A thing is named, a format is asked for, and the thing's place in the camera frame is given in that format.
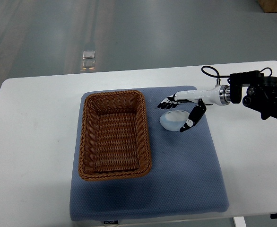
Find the robot finger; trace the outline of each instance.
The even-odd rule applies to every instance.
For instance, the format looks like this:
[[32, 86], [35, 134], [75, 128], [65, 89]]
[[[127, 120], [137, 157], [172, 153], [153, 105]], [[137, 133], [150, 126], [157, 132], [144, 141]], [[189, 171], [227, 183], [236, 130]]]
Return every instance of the robot finger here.
[[161, 109], [164, 110], [168, 105], [169, 103], [163, 103], [163, 105], [161, 106]]

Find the black cable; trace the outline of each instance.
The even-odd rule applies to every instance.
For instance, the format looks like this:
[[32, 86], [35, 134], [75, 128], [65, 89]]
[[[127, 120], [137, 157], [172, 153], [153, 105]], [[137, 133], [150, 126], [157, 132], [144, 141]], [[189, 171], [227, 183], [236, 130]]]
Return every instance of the black cable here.
[[266, 67], [266, 68], [264, 68], [262, 71], [264, 71], [264, 70], [270, 70], [270, 75], [268, 75], [269, 77], [270, 76], [272, 76], [272, 74], [273, 74], [273, 71], [272, 71], [272, 69], [270, 68], [270, 67]]
[[[214, 72], [216, 72], [216, 76], [215, 76], [215, 75], [212, 75], [212, 74], [210, 74], [210, 73], [207, 73], [207, 72], [204, 70], [204, 68], [213, 70]], [[213, 68], [212, 66], [209, 66], [209, 65], [205, 65], [205, 66], [201, 67], [201, 71], [202, 71], [203, 73], [205, 73], [207, 76], [214, 77], [214, 78], [229, 78], [229, 77], [230, 77], [230, 76], [220, 76], [220, 75], [219, 75], [219, 72], [217, 71], [217, 69], [215, 69], [215, 68]]]

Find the wicker basket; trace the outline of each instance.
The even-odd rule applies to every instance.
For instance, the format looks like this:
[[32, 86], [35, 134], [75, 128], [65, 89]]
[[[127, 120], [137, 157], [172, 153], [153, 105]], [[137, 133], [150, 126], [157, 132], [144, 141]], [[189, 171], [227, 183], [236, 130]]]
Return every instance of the wicker basket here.
[[86, 181], [146, 175], [151, 150], [140, 91], [103, 92], [84, 102], [78, 173]]

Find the cardboard box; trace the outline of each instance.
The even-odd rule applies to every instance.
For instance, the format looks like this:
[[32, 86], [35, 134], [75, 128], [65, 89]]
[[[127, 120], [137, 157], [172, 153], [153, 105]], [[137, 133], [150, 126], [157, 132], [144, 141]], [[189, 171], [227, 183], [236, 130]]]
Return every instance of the cardboard box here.
[[265, 13], [277, 13], [277, 0], [258, 0]]

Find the white robotic forearm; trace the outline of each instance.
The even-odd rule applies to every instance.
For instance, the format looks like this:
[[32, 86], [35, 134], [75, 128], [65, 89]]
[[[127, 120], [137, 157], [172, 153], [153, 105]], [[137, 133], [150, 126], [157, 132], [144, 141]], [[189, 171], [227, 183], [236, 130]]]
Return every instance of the white robotic forearm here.
[[179, 91], [172, 96], [164, 99], [158, 107], [161, 109], [175, 108], [178, 104], [193, 102], [198, 103], [199, 99], [203, 100], [205, 105], [228, 105], [230, 103], [230, 96], [228, 94], [227, 85], [218, 85], [212, 90], [189, 90]]

